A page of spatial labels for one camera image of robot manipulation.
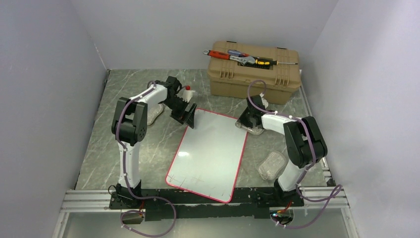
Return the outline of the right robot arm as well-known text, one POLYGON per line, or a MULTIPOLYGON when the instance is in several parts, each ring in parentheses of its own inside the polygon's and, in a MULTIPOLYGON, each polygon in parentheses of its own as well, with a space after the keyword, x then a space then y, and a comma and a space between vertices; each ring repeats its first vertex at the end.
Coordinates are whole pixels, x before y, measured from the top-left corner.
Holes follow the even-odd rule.
POLYGON ((258 128, 284 135, 288 162, 275 185, 273 200, 284 206, 292 199, 292 192, 304 178, 303 173, 327 155, 328 148, 317 121, 312 116, 298 118, 269 111, 261 95, 249 96, 247 107, 237 122, 240 127, 258 128))

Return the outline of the red framed whiteboard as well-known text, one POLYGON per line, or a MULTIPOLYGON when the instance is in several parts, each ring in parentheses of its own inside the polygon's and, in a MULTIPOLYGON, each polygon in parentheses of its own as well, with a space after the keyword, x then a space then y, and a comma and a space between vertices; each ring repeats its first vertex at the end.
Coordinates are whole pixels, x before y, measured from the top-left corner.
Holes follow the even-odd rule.
POLYGON ((248 133, 236 118, 196 109, 166 174, 167 185, 220 203, 233 198, 248 133))

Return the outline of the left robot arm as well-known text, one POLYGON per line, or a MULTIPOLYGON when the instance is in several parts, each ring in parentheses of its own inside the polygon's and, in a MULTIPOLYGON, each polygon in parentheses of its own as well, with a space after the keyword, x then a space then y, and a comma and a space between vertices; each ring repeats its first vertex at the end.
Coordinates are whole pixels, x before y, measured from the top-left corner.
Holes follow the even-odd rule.
POLYGON ((129 208, 136 208, 142 202, 141 177, 139 173, 140 143, 148 129, 148 113, 157 105, 171 109, 170 117, 180 124, 194 129, 197 105, 190 104, 193 91, 183 86, 173 76, 166 81, 151 81, 145 91, 130 98, 118 99, 111 132, 114 134, 120 152, 120 176, 116 194, 123 197, 129 208))

